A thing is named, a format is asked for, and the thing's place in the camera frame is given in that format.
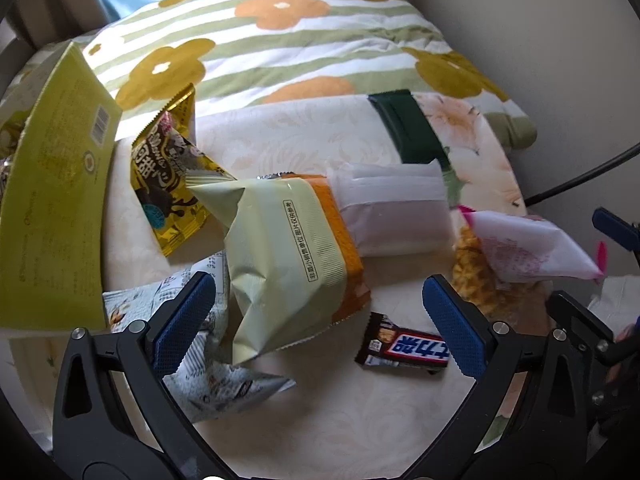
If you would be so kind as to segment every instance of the yellow snack bag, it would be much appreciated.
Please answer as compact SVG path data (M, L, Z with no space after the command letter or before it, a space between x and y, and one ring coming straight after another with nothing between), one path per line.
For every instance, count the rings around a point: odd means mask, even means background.
M233 364L313 337L361 309L363 266L323 176L187 186L226 229L231 290L242 311Z
M234 178L194 143L195 90L187 86L142 130L131 146L131 185L168 256L196 232L209 213L184 185L189 170L210 171L214 180Z
M482 252L480 239L464 226L456 245L451 286L489 319L508 320L536 283L505 283L498 286L496 275Z

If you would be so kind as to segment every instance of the cookie package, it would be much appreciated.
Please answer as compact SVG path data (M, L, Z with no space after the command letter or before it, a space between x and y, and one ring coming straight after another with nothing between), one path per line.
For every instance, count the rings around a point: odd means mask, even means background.
M136 137L131 147L131 185L168 256L194 234L209 212L184 184L186 172L210 172L217 180L234 178L194 143L195 90L187 86Z

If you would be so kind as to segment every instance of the blue gripper pad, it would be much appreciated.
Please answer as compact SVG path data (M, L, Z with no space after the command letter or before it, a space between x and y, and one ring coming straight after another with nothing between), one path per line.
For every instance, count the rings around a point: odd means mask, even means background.
M171 319L154 338L152 367L158 378L175 373L180 366L202 322L216 301L216 282L210 274L198 272L171 301L178 302L179 305Z
M640 231L617 217L611 211L599 207L591 217L593 226L627 251L640 251Z
M472 322L479 324L479 328L484 330L488 327L488 321L482 313L473 304L463 301L439 274L424 281L422 304L447 343L462 373L479 379L486 369L486 342L468 319L469 307L482 316L482 319L476 317Z

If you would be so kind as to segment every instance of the yellow cardboard box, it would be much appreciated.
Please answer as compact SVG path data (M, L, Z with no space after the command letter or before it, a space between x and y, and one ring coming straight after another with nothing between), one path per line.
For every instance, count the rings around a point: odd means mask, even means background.
M0 327L103 329L100 228L122 110L67 43L0 105L0 124L21 114L0 208Z

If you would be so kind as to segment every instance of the snack bag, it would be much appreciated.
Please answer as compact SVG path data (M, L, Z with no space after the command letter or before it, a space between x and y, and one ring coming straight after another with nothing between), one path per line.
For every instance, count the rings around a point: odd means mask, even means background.
M176 373L162 379L190 422L244 410L295 385L285 377L220 362L220 343L228 324L229 291L223 251L185 267L162 282L105 292L102 297L111 332L124 330L135 319L149 320L160 305L175 298L199 270L213 276L215 302Z
M503 282L537 282L552 276L593 280L601 270L558 226L539 218L494 211L464 212L482 252Z
M364 268L326 179L187 186L227 229L231 290L243 319L233 363L317 335L369 301Z
M328 181L360 256L428 253L453 244L447 189L430 164L347 164Z
M501 283L482 252L480 239L468 226L460 229L451 286L489 319L509 321L530 297L535 283Z
M189 140L194 130L194 103L195 90L189 85L131 147L131 185L164 256L196 232L209 215L186 189L186 171L206 170L218 180L234 179Z

